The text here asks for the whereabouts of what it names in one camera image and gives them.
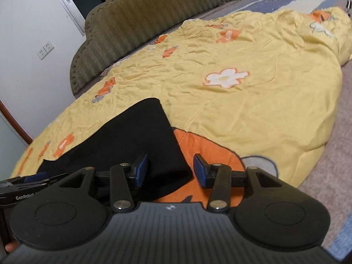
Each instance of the silver bolt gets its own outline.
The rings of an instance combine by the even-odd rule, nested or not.
[[[222,201],[222,200],[212,201],[209,205],[213,209],[223,209],[223,208],[227,207],[226,201]]]
[[[126,208],[129,208],[131,207],[131,203],[129,201],[126,201],[126,200],[121,200],[121,201],[116,201],[114,203],[114,208],[117,208],[117,209],[126,209]]]

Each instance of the red wooden edge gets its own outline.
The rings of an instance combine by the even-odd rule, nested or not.
[[[8,120],[11,126],[17,131],[17,133],[27,142],[27,144],[31,144],[33,141],[31,137],[22,129],[22,127],[16,122],[16,120],[12,117],[8,109],[0,100],[0,112],[4,115],[4,117]]]

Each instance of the green upholstered headboard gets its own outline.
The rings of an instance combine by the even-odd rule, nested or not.
[[[106,0],[87,15],[87,39],[70,69],[73,94],[148,40],[229,1],[232,0]]]

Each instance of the black folded fabric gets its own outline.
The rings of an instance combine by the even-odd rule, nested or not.
[[[135,202],[156,200],[192,179],[192,171],[156,98],[128,108],[56,161],[44,160],[38,172],[55,176],[83,167],[108,171],[116,164],[134,163],[142,153],[148,155],[148,172],[142,187],[132,194]]]

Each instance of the white outlet plate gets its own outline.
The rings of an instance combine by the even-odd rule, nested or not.
[[[50,41],[48,41],[44,45],[44,49],[45,49],[46,53],[49,53],[49,52],[51,52],[54,49],[54,46],[52,45],[52,43]]]
[[[45,51],[44,47],[40,49],[40,51],[37,53],[37,55],[40,57],[40,59],[43,59],[48,53]]]

